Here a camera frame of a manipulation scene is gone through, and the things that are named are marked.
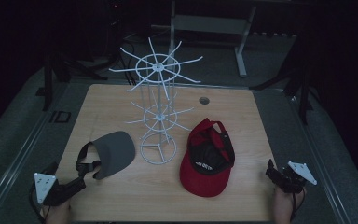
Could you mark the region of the black tripod stand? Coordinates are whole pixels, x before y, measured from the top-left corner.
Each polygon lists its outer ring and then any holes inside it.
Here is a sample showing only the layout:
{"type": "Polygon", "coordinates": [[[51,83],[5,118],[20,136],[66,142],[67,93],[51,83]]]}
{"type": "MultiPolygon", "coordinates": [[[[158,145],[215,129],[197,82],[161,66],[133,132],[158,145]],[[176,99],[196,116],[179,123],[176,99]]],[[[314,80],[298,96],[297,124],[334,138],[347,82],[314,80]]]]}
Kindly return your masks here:
{"type": "Polygon", "coordinates": [[[285,96],[295,97],[297,92],[300,91],[299,96],[299,109],[298,115],[301,121],[307,125],[307,110],[309,107],[309,95],[310,95],[310,75],[311,66],[309,63],[290,65],[284,63],[278,75],[255,86],[251,86],[250,90],[262,91],[269,86],[272,86],[284,79],[289,78],[288,83],[283,89],[285,96]]]}
{"type": "Polygon", "coordinates": [[[112,60],[107,60],[104,63],[86,66],[74,58],[60,52],[51,52],[50,54],[47,54],[44,58],[44,86],[39,88],[36,92],[37,96],[44,97],[43,111],[48,110],[53,100],[53,74],[56,74],[56,78],[60,82],[68,82],[71,79],[71,75],[67,68],[71,67],[86,77],[91,77],[97,80],[106,80],[106,77],[97,75],[96,72],[106,68],[112,63],[112,60]]]}

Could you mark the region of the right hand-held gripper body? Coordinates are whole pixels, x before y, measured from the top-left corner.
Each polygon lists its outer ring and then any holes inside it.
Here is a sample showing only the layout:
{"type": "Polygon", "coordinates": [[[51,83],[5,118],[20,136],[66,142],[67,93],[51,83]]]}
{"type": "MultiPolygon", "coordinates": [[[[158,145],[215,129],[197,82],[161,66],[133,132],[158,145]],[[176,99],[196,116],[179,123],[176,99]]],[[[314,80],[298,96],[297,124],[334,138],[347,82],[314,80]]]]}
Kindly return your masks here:
{"type": "Polygon", "coordinates": [[[287,166],[282,169],[282,173],[279,174],[275,184],[285,193],[297,194],[303,190],[307,182],[310,182],[314,186],[318,184],[308,165],[306,163],[289,161],[287,166]]]}

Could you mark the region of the grey metal desk frame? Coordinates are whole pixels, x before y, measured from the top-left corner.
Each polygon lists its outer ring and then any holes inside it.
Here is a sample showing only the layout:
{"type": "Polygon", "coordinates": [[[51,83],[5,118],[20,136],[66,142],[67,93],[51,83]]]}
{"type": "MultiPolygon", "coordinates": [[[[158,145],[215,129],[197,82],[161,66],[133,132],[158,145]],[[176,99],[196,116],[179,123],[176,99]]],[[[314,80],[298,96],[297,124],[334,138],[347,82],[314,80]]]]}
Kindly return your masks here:
{"type": "Polygon", "coordinates": [[[250,4],[249,12],[245,19],[220,18],[212,16],[178,14],[176,12],[177,0],[170,0],[171,17],[170,17],[170,45],[168,53],[174,57],[180,43],[175,44],[175,31],[191,31],[202,33],[216,33],[227,35],[239,35],[241,42],[234,48],[234,54],[240,77],[247,77],[247,70],[243,59],[243,51],[248,36],[251,33],[252,24],[254,23],[255,13],[263,4],[282,4],[287,0],[244,0],[250,4]]]}

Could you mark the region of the red baseball cap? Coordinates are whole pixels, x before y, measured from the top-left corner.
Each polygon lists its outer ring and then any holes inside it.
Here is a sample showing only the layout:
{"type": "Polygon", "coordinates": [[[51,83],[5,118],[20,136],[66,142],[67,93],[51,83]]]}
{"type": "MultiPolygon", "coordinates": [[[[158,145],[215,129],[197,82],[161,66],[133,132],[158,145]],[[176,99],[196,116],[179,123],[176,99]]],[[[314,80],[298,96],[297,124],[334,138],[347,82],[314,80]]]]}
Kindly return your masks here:
{"type": "Polygon", "coordinates": [[[234,163],[235,152],[225,126],[206,118],[187,138],[180,182],[192,194],[215,197],[226,188],[234,163]]]}

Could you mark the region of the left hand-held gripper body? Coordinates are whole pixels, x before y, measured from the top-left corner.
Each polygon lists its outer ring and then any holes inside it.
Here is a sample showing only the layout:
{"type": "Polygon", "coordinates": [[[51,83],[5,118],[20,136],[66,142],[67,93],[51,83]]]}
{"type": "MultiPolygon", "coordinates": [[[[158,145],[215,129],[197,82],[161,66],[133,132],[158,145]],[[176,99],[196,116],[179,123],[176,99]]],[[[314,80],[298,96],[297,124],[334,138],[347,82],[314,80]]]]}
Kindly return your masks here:
{"type": "Polygon", "coordinates": [[[36,200],[39,204],[58,206],[66,202],[86,187],[82,176],[67,184],[60,184],[55,173],[58,163],[53,162],[41,173],[34,174],[36,200]]]}

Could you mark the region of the person's right hand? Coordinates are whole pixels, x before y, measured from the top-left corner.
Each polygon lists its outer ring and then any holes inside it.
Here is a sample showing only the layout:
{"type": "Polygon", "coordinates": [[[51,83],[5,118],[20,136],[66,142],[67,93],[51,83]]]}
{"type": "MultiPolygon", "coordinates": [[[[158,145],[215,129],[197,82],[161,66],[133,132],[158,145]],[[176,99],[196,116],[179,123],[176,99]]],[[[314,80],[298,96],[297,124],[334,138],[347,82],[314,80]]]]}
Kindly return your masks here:
{"type": "Polygon", "coordinates": [[[307,191],[303,189],[298,194],[285,193],[280,187],[274,188],[272,216],[275,224],[291,224],[296,211],[305,200],[307,191]]]}

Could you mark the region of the white wire display rack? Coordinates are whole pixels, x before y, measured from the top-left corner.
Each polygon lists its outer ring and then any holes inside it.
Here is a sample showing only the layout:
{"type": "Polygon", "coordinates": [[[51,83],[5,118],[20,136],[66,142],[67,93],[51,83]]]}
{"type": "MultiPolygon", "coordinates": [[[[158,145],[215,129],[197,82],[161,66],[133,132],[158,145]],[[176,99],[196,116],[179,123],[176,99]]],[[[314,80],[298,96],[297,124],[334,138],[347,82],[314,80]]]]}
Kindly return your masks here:
{"type": "Polygon", "coordinates": [[[138,77],[138,80],[131,84],[129,92],[137,96],[131,101],[131,105],[140,112],[140,117],[133,123],[145,127],[145,133],[140,137],[140,154],[151,164],[168,163],[178,150],[172,132],[177,128],[185,128],[179,121],[179,116],[184,114],[185,110],[175,106],[176,80],[194,80],[181,74],[182,66],[186,62],[174,58],[174,49],[167,53],[153,50],[143,57],[127,50],[123,52],[136,61],[134,66],[121,71],[127,75],[133,73],[138,77]]]}

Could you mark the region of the grey sun visor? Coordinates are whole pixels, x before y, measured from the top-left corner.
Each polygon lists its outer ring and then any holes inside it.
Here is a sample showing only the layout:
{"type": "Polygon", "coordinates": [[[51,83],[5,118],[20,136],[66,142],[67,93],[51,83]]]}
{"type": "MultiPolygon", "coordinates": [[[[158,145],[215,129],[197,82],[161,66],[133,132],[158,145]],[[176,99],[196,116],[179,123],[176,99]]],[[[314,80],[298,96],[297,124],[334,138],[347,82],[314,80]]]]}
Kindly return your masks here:
{"type": "Polygon", "coordinates": [[[128,167],[135,158],[135,146],[130,135],[123,131],[106,134],[94,141],[89,141],[83,146],[77,156],[76,162],[86,159],[90,146],[97,150],[101,162],[101,168],[96,180],[101,180],[114,175],[128,167]]]}

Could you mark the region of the person's left hand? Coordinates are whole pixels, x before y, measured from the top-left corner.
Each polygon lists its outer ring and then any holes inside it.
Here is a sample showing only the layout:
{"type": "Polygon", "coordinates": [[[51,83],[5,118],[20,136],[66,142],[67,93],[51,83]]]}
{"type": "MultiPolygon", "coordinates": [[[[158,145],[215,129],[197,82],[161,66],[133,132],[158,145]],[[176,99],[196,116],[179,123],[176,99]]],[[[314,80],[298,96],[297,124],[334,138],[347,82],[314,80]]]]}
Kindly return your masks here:
{"type": "Polygon", "coordinates": [[[45,224],[71,224],[71,205],[66,201],[58,206],[43,206],[45,224]]]}

